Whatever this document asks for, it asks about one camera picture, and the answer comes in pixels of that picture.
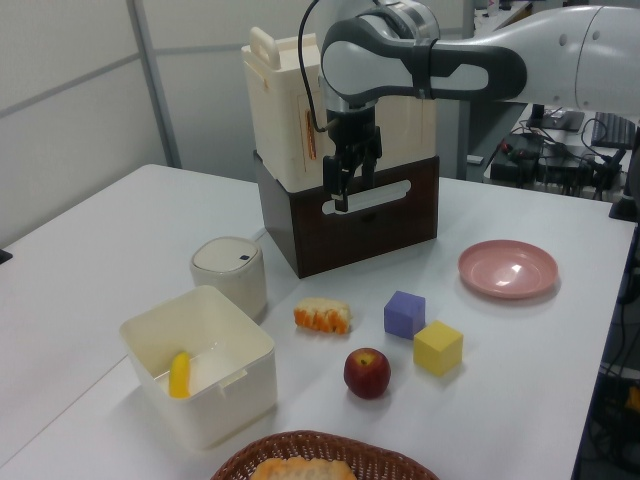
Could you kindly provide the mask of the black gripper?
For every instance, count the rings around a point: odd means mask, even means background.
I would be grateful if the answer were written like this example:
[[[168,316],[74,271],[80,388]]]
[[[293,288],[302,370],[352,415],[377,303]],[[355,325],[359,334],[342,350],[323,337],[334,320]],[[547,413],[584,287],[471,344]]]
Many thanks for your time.
[[[336,212],[349,210],[350,180],[358,168],[364,187],[375,186],[375,169],[382,156],[380,128],[376,125],[375,108],[355,112],[327,110],[328,135],[335,146],[333,155],[323,158],[323,186],[331,194]]]

